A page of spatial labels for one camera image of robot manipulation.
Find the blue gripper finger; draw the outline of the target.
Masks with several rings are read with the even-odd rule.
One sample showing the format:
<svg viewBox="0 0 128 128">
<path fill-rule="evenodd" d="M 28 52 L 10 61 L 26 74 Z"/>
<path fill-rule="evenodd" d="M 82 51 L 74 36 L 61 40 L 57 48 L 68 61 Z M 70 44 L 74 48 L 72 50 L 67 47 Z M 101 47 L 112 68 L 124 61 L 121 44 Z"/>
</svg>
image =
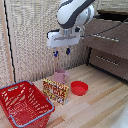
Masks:
<svg viewBox="0 0 128 128">
<path fill-rule="evenodd" d="M 67 48 L 66 48 L 66 55 L 69 55 L 69 54 L 70 54 L 70 52 L 71 52 L 70 47 L 67 47 Z"/>
<path fill-rule="evenodd" d="M 59 55 L 57 48 L 54 48 L 53 54 L 54 54 L 54 57 L 57 57 Z"/>
</svg>

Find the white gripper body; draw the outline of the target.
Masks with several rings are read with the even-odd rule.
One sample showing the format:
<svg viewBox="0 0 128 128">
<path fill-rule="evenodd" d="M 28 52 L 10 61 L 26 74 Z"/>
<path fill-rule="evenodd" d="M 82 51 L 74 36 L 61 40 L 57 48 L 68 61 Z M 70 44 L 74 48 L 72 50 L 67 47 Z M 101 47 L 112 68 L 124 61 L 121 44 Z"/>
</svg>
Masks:
<svg viewBox="0 0 128 128">
<path fill-rule="evenodd" d="M 47 45 L 51 48 L 78 44 L 80 32 L 66 31 L 64 34 L 59 29 L 47 33 Z"/>
</svg>

